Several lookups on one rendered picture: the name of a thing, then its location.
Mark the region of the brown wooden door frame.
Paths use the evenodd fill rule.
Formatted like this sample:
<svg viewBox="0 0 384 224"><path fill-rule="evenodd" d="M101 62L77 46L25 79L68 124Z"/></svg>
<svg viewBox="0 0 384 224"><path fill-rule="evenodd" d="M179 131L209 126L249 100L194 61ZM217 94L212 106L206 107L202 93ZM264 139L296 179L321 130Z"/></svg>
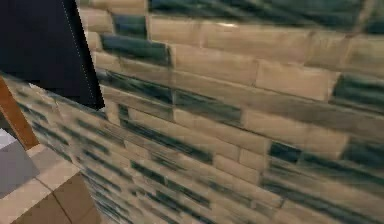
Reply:
<svg viewBox="0 0 384 224"><path fill-rule="evenodd" d="M0 111L25 150L29 150L39 144L31 126L23 116L2 77L0 77Z"/></svg>

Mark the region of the black window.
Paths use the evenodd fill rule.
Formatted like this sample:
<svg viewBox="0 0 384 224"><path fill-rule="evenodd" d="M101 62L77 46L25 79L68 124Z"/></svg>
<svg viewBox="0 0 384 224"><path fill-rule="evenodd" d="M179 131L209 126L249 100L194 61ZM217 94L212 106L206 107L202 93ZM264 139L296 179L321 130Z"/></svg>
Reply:
<svg viewBox="0 0 384 224"><path fill-rule="evenodd" d="M104 107L76 0L0 0L0 71Z"/></svg>

